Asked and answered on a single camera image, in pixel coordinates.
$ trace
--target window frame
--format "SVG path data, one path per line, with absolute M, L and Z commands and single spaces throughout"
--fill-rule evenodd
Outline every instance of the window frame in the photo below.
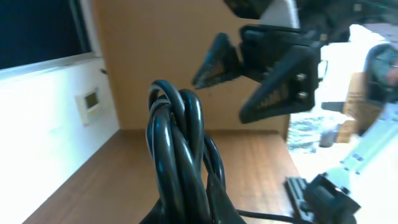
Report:
M 58 68 L 63 68 L 67 66 L 74 65 L 76 63 L 81 63 L 85 60 L 90 60 L 94 58 L 101 58 L 102 51 L 97 37 L 97 32 L 95 29 L 95 23 L 93 19 L 93 13 L 91 8 L 91 0 L 78 0 L 81 6 L 81 11 L 83 13 L 83 20 L 87 30 L 87 38 L 91 45 L 91 52 L 73 55 L 69 57 L 56 58 L 53 60 L 48 60 L 44 62 L 31 63 L 27 65 L 21 65 L 11 68 L 0 69 L 0 80 L 15 77 L 18 75 L 24 75 L 33 72 L 45 72 L 46 70 L 56 70 Z

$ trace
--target screw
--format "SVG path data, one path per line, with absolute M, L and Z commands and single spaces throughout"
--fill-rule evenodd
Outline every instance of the screw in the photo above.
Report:
M 306 99 L 308 97 L 308 93 L 306 92 L 300 92 L 298 93 L 298 97 L 302 100 Z
M 319 36 L 320 41 L 327 41 L 328 40 L 328 34 L 321 34 Z
M 301 81 L 305 80 L 305 79 L 307 78 L 307 76 L 306 76 L 306 74 L 300 73 L 300 74 L 298 74 L 298 75 L 296 76 L 296 78 L 297 78 L 298 81 L 301 82 Z
M 344 192 L 344 194 L 349 194 L 349 190 L 346 187 L 342 187 L 341 191 Z
M 355 4 L 354 12 L 361 12 L 361 11 L 362 11 L 362 4 Z

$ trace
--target beige wall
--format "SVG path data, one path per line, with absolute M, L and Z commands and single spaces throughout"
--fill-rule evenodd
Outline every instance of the beige wall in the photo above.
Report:
M 192 89 L 192 78 L 215 35 L 225 32 L 239 42 L 247 23 L 222 0 L 95 0 L 104 56 L 123 129 L 147 125 L 150 83 L 165 79 Z M 285 135 L 288 116 L 241 124 L 240 107 L 258 87 L 248 78 L 196 91 L 206 129 L 273 129 Z

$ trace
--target coiled cable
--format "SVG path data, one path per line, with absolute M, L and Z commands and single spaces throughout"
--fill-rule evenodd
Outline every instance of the coiled cable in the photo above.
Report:
M 220 153 L 214 141 L 204 132 L 201 103 L 193 91 L 178 91 L 167 81 L 156 80 L 149 88 L 148 106 L 150 118 L 146 140 L 155 165 L 160 199 L 141 223 L 213 223 L 222 217 L 218 212 L 232 215 L 239 212 L 247 217 L 310 223 L 233 208 L 225 194 L 224 166 Z M 201 180 L 202 160 L 209 173 L 207 191 Z M 214 202 L 210 202 L 210 197 L 214 196 L 211 196 L 209 188 L 217 186 L 222 189 L 222 194 L 220 191 L 216 193 L 217 197 L 225 195 L 227 200 L 223 204 L 226 205 L 224 208 L 215 209 Z M 234 223 L 244 223 L 239 216 L 235 220 Z

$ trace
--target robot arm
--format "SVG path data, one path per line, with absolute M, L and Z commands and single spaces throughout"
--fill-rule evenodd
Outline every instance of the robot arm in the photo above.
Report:
M 240 30 L 242 62 L 228 36 L 219 34 L 193 85 L 208 88 L 240 76 L 261 83 L 239 113 L 242 123 L 312 109 L 321 47 L 348 41 L 352 24 L 398 21 L 396 0 L 224 1 L 238 17 L 260 25 Z
M 207 88 L 241 75 L 261 83 L 239 113 L 242 123 L 312 109 L 320 48 L 347 42 L 350 25 L 363 25 L 387 40 L 391 34 L 380 32 L 382 27 L 398 25 L 398 0 L 224 1 L 236 16 L 260 23 L 240 30 L 242 62 L 228 36 L 219 34 L 193 85 Z M 361 175 L 383 145 L 398 137 L 396 100 L 387 102 L 379 120 L 339 167 L 309 184 L 301 178 L 287 178 L 285 186 L 301 219 L 355 223 L 353 214 L 360 206 L 350 198 L 349 176 Z

